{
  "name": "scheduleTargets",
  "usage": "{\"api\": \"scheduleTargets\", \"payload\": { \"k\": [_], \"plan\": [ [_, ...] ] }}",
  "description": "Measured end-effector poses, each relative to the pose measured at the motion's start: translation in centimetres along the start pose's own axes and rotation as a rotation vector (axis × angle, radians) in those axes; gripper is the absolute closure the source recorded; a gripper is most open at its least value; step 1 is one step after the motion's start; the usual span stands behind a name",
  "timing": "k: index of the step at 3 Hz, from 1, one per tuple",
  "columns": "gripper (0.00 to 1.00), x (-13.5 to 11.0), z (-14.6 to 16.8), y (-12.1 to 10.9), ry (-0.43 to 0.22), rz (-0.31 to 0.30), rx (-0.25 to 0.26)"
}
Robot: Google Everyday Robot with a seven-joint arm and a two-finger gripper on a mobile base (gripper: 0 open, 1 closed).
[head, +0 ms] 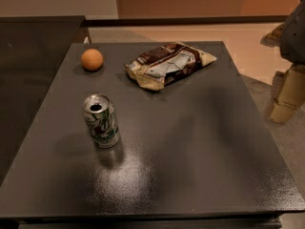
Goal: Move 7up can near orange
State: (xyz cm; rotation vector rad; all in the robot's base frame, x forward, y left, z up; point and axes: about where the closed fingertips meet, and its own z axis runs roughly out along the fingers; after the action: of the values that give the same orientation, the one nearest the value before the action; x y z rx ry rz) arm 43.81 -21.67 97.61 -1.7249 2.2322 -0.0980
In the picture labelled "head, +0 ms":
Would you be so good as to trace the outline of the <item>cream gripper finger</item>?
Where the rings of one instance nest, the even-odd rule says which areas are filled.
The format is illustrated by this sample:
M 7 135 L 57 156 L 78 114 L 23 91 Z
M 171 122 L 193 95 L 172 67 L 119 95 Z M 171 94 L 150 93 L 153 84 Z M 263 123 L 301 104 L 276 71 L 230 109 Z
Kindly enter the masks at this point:
M 286 123 L 305 103 L 305 66 L 293 64 L 285 73 L 277 71 L 266 112 L 275 123 Z
M 280 47 L 283 28 L 283 24 L 278 25 L 271 32 L 264 35 L 261 38 L 260 43 L 267 47 Z

